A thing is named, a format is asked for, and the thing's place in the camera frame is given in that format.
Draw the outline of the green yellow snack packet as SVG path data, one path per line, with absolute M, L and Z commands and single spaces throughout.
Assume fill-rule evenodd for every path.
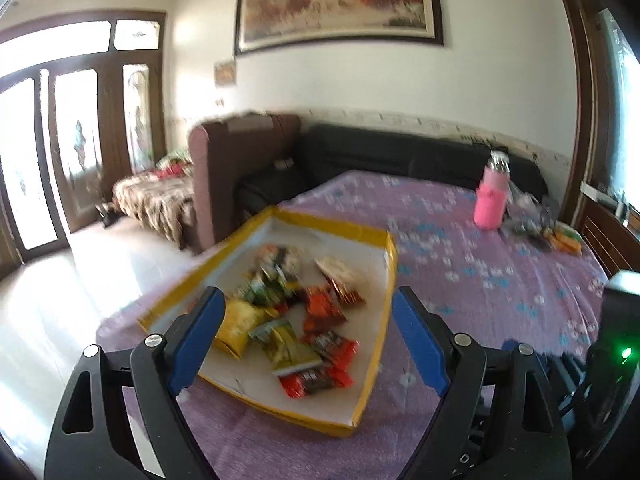
M 274 376 L 284 377 L 322 364 L 321 356 L 297 337 L 286 318 L 259 325 L 248 336 L 262 346 Z

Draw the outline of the yellow chip bag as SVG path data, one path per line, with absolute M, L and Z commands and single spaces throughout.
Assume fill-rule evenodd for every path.
M 267 311 L 238 298 L 228 298 L 224 307 L 224 319 L 214 338 L 214 346 L 240 360 L 250 343 L 248 333 L 265 323 Z

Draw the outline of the red black candy bar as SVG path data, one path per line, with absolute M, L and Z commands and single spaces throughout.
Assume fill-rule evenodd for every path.
M 279 378 L 289 398 L 301 399 L 320 391 L 344 389 L 352 385 L 352 378 L 336 367 L 316 367 Z

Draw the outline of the orange red snack packet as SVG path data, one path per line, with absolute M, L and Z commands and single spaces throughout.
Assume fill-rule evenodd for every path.
M 326 287 L 310 286 L 305 289 L 305 294 L 306 318 L 303 322 L 305 334 L 324 333 L 347 321 Z

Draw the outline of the red long snack packet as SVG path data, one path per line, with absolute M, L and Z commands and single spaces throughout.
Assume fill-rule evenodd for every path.
M 314 263 L 342 307 L 358 307 L 366 303 L 360 294 L 360 276 L 351 266 L 330 256 L 316 259 Z

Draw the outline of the pink sleeved water bottle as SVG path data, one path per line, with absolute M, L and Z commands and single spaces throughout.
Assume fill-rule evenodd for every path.
M 511 181 L 509 156 L 502 151 L 491 151 L 480 185 L 476 189 L 473 220 L 483 230 L 501 226 L 506 212 Z

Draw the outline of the patterned blanket daybed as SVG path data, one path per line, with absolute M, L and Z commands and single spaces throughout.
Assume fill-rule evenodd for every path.
M 154 167 L 117 181 L 113 205 L 179 249 L 200 249 L 194 208 L 194 163 L 187 148 L 177 148 Z

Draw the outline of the beige round snack packet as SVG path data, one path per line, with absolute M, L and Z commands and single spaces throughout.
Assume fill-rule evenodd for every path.
M 270 280 L 295 281 L 302 268 L 303 255 L 303 249 L 296 246 L 265 244 L 256 252 L 254 266 Z

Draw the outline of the black leather sofa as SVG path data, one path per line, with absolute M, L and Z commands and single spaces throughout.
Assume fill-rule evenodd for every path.
M 271 165 L 240 180 L 235 205 L 254 216 L 292 200 L 346 171 L 357 170 L 438 182 L 474 190 L 490 153 L 504 146 L 429 138 L 417 134 L 315 124 L 286 154 L 286 166 Z

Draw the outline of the wooden glass door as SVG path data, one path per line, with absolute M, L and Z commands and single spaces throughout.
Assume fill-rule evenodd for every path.
M 96 10 L 1 33 L 1 223 L 20 263 L 60 252 L 114 185 L 166 154 L 166 14 Z

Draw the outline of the framed landscape painting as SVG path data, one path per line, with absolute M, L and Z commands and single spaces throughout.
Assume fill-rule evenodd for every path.
M 236 0 L 234 54 L 340 40 L 444 43 L 440 0 Z

